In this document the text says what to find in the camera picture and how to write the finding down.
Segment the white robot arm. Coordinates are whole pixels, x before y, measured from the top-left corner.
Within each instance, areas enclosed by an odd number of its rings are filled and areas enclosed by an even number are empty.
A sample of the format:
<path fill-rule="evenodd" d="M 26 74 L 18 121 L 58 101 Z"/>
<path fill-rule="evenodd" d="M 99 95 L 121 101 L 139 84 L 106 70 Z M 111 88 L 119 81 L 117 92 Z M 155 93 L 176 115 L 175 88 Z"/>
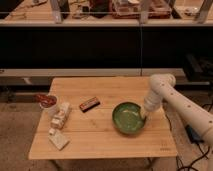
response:
<path fill-rule="evenodd" d="M 165 99 L 213 150 L 213 115 L 175 90 L 172 74 L 154 74 L 149 77 L 149 91 L 144 98 L 147 113 L 160 108 Z M 213 152 L 207 171 L 213 171 Z"/>

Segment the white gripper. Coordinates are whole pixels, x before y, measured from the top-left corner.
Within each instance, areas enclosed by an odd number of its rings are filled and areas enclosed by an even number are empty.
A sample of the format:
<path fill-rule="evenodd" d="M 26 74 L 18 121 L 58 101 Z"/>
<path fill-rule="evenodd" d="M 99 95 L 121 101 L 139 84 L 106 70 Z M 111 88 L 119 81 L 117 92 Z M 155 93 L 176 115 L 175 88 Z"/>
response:
<path fill-rule="evenodd" d="M 141 110 L 141 118 L 145 120 L 148 117 L 148 114 L 158 110 L 162 104 L 162 97 L 154 94 L 148 93 L 144 98 L 144 110 Z"/>

